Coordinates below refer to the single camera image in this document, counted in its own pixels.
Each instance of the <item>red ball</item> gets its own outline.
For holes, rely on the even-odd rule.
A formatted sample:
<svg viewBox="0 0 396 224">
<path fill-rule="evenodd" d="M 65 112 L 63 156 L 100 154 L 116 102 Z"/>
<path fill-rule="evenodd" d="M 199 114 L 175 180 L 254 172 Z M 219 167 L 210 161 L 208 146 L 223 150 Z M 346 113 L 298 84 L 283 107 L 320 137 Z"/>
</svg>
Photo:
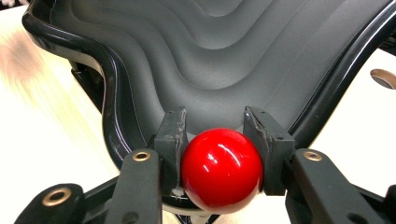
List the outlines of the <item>red ball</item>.
<svg viewBox="0 0 396 224">
<path fill-rule="evenodd" d="M 198 207 L 213 214 L 245 207 L 262 186 L 259 152 L 243 134 L 212 129 L 197 135 L 181 161 L 186 194 Z"/>
</svg>

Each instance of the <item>chair seat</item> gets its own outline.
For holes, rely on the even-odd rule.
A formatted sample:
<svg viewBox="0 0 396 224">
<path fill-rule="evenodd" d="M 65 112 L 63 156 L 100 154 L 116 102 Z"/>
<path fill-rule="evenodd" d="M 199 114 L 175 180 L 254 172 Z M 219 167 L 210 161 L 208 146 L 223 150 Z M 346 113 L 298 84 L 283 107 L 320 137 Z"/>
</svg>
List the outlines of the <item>chair seat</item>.
<svg viewBox="0 0 396 224">
<path fill-rule="evenodd" d="M 395 8 L 390 0 L 35 0 L 23 25 L 41 48 L 101 73 L 104 138 L 120 167 L 179 106 L 190 136 L 241 131 L 248 105 L 308 147 L 394 30 Z"/>
</svg>

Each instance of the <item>ridged texture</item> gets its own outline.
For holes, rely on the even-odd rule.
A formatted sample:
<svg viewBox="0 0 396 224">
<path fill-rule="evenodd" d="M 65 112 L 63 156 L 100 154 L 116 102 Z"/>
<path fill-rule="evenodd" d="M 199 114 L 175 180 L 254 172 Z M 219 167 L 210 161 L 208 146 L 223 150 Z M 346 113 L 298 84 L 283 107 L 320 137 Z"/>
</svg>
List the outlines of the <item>ridged texture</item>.
<svg viewBox="0 0 396 224">
<path fill-rule="evenodd" d="M 240 129 L 246 105 L 270 112 L 288 129 L 382 5 L 370 0 L 63 0 L 55 4 L 51 23 L 120 56 L 140 129 L 149 138 L 163 111 L 181 105 L 193 134 L 213 127 Z"/>
</svg>

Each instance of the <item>screw hole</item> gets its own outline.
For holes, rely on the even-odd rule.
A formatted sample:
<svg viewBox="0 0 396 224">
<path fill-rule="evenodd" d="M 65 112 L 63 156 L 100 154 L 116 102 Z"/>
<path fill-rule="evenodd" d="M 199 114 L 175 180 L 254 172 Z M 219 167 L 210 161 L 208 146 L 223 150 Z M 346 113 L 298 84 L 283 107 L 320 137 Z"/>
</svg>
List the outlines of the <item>screw hole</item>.
<svg viewBox="0 0 396 224">
<path fill-rule="evenodd" d="M 134 224 L 139 219 L 139 215 L 136 212 L 125 213 L 122 217 L 122 224 Z"/>
<path fill-rule="evenodd" d="M 277 140 L 283 140 L 283 139 L 285 139 L 285 138 L 283 137 L 282 134 L 276 134 L 276 135 L 275 135 L 275 138 L 276 138 Z"/>
<path fill-rule="evenodd" d="M 72 191 L 69 188 L 54 189 L 44 197 L 42 203 L 47 207 L 52 207 L 64 203 L 71 195 Z"/>
<path fill-rule="evenodd" d="M 355 213 L 349 213 L 347 218 L 356 224 L 368 224 L 368 221 L 361 215 Z"/>
<path fill-rule="evenodd" d="M 134 160 L 135 161 L 146 161 L 150 157 L 150 154 L 148 152 L 138 152 L 134 154 Z"/>
<path fill-rule="evenodd" d="M 321 161 L 322 160 L 322 157 L 318 153 L 313 152 L 313 151 L 306 151 L 304 153 L 304 156 L 311 161 Z"/>
</svg>

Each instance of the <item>table surface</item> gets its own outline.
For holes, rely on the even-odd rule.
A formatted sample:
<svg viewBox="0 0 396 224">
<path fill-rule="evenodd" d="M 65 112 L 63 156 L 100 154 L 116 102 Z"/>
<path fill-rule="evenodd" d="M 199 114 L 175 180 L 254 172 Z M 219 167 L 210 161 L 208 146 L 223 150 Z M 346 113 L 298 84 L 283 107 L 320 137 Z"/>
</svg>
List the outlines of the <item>table surface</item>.
<svg viewBox="0 0 396 224">
<path fill-rule="evenodd" d="M 85 191 L 119 171 L 108 157 L 101 115 L 70 74 L 67 60 L 37 47 L 21 25 L 26 7 L 0 11 L 0 223 L 13 223 L 43 189 L 76 183 Z M 396 184 L 396 91 L 370 77 L 396 73 L 396 59 L 377 50 L 363 66 L 311 146 L 346 178 L 384 196 Z M 258 195 L 217 223 L 290 223 L 284 197 Z M 163 223 L 177 223 L 167 212 Z"/>
</svg>

